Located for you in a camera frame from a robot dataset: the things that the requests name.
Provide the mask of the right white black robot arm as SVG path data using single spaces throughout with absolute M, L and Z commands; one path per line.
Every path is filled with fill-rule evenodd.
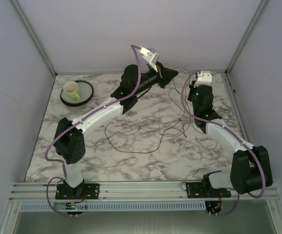
M 273 184 L 268 150 L 255 146 L 227 127 L 222 117 L 213 109 L 214 95 L 209 85 L 189 85 L 195 124 L 203 133 L 213 138 L 232 158 L 227 170 L 217 170 L 204 176 L 211 189 L 231 189 L 240 194 L 262 190 Z

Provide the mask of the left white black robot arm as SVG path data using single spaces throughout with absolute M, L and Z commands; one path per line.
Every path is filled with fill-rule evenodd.
M 63 158 L 64 182 L 58 187 L 60 195 L 78 197 L 85 191 L 80 169 L 80 161 L 85 155 L 85 137 L 107 121 L 129 111 L 152 86 L 157 84 L 165 88 L 177 75 L 177 71 L 159 62 L 145 73 L 140 73 L 135 64 L 128 65 L 119 87 L 103 104 L 74 120 L 63 118 L 59 121 L 54 147 Z

